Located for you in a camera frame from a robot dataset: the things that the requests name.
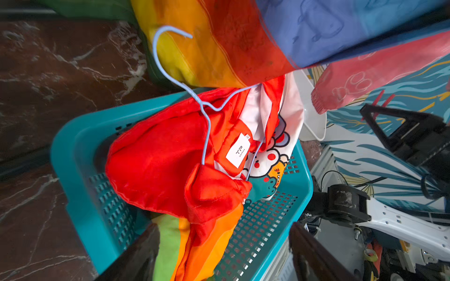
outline green fabric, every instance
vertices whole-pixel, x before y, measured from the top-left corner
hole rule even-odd
[[[168,214],[152,219],[159,229],[159,251],[153,271],[154,281],[169,281],[175,271],[180,251],[179,219]]]
[[[96,18],[138,22],[129,0],[34,0],[67,18]]]

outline orange fabric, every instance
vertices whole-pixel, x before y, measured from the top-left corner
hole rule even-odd
[[[295,70],[275,40],[268,36],[254,1],[201,0],[200,3],[209,14],[213,36],[227,54],[233,54],[228,56],[229,63],[245,85]]]
[[[184,269],[184,279],[186,280],[204,280],[212,276],[214,268],[222,259],[228,241],[233,235],[234,227],[242,216],[243,205],[238,205],[232,212],[218,218],[212,224],[212,231],[208,240],[199,244],[195,237],[192,238],[192,246],[189,249],[189,256],[186,260]]]

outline white label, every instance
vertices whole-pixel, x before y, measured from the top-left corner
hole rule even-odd
[[[225,158],[231,162],[236,168],[242,163],[242,160],[245,159],[247,155],[248,149],[250,148],[250,142],[248,139],[249,135],[244,136],[242,133],[239,135],[238,140],[231,146]]]

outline pink sleeve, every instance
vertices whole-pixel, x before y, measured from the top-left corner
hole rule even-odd
[[[346,106],[372,90],[405,77],[450,53],[450,31],[331,63],[311,99],[319,114]]]

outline white plastic container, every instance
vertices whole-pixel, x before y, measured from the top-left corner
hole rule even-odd
[[[311,92],[314,85],[307,76],[306,69],[294,71],[294,79],[300,91],[300,98],[305,108],[305,122],[300,131],[299,139],[301,141],[318,140],[325,138],[325,129],[327,127],[327,113],[319,114],[315,110],[311,101]]]

